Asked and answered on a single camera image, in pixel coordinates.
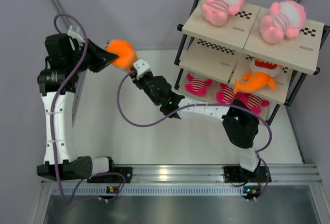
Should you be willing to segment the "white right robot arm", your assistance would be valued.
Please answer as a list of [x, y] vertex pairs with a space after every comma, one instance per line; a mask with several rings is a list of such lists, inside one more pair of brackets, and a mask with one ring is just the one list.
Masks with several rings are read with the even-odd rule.
[[241, 176], [253, 181], [259, 176], [260, 160], [254, 149], [259, 119], [247, 106], [235, 99], [232, 104], [216, 105], [192, 100], [172, 91], [171, 85], [162, 76], [151, 72], [130, 75], [135, 86], [142, 90], [159, 111], [168, 118], [196, 119], [223, 126], [229, 141], [238, 148]]

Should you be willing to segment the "orange shark plush purple fin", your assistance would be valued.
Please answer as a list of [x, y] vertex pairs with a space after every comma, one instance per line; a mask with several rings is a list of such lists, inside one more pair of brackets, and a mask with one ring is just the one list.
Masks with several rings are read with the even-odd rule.
[[125, 72], [129, 72], [133, 64], [138, 60], [134, 47], [129, 42], [122, 39], [109, 41], [105, 50], [118, 55], [118, 58], [112, 62], [112, 65]]

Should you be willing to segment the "hot pink plush with glasses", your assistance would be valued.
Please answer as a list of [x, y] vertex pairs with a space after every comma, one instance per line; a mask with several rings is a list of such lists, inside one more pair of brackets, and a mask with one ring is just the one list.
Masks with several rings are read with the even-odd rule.
[[208, 88], [212, 85], [212, 79], [197, 74], [187, 74], [188, 83], [185, 84], [185, 90], [195, 96], [203, 97], [207, 94]]

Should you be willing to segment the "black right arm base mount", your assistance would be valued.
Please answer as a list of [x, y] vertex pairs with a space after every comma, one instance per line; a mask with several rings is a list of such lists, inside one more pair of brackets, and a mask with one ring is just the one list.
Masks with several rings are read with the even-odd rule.
[[270, 173], [268, 173], [265, 166], [259, 167], [254, 172], [245, 170], [240, 166], [225, 166], [223, 169], [226, 183], [243, 184], [271, 182]]

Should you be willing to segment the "light pink striped plush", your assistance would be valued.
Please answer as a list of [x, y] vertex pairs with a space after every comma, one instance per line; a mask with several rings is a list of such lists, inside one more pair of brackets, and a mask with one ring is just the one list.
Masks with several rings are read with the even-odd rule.
[[230, 15], [236, 15], [246, 0], [206, 0], [201, 6], [202, 16], [213, 26], [223, 26]]

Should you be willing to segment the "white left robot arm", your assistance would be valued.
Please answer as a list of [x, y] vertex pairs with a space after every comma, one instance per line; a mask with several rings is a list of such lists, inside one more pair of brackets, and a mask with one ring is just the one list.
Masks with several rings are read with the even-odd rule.
[[75, 32], [46, 37], [48, 55], [37, 82], [44, 105], [46, 151], [37, 174], [49, 180], [88, 179], [94, 175], [112, 182], [117, 175], [110, 157], [80, 157], [73, 137], [73, 104], [80, 73], [98, 73], [117, 55], [84, 40]]

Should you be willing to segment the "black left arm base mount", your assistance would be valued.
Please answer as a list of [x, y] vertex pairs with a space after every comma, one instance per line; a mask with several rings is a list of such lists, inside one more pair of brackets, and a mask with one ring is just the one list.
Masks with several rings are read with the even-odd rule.
[[133, 176], [132, 167], [115, 167], [110, 173], [101, 173], [87, 180], [88, 183], [130, 183]]

